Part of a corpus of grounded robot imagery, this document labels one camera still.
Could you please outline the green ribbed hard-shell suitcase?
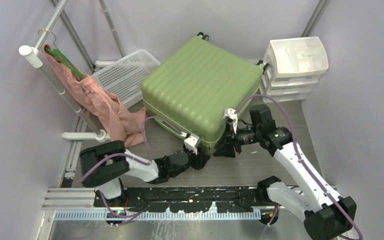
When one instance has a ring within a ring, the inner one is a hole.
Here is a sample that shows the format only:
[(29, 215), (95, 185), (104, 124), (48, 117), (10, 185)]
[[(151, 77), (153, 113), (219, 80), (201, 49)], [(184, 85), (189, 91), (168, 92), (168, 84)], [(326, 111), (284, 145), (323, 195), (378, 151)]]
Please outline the green ribbed hard-shell suitcase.
[(196, 134), (212, 153), (225, 132), (225, 109), (259, 90), (263, 64), (242, 59), (199, 32), (141, 83), (143, 104), (153, 116)]

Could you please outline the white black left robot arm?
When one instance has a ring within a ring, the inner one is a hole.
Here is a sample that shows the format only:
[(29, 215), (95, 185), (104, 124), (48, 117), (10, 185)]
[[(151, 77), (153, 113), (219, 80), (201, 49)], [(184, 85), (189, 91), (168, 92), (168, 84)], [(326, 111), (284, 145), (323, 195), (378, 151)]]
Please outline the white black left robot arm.
[(145, 183), (166, 183), (189, 168), (201, 170), (211, 158), (201, 148), (197, 152), (184, 147), (171, 155), (145, 159), (125, 148), (121, 140), (111, 141), (82, 150), (79, 154), (82, 177), (86, 188), (94, 188), (113, 206), (121, 206), (126, 200), (122, 175), (138, 178)]

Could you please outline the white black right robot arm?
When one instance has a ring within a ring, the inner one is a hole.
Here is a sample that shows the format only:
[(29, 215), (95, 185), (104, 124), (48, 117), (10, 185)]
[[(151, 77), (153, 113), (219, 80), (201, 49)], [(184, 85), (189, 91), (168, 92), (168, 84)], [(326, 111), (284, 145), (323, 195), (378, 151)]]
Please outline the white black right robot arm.
[(341, 196), (315, 170), (305, 157), (293, 134), (277, 127), (266, 104), (249, 109), (251, 124), (238, 128), (238, 114), (233, 108), (223, 113), (225, 132), (219, 140), (215, 156), (234, 158), (242, 146), (259, 144), (292, 176), (302, 193), (294, 191), (278, 177), (271, 176), (257, 184), (255, 193), (263, 205), (275, 203), (299, 218), (313, 240), (346, 238), (353, 228), (357, 204), (352, 197)]

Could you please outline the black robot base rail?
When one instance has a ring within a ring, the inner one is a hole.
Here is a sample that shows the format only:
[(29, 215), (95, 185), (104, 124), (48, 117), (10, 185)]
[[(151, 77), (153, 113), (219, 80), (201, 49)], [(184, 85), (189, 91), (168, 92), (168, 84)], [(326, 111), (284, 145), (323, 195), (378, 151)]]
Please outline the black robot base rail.
[(97, 192), (93, 207), (111, 225), (129, 221), (258, 220), (274, 224), (280, 209), (254, 186), (128, 187), (114, 199)]

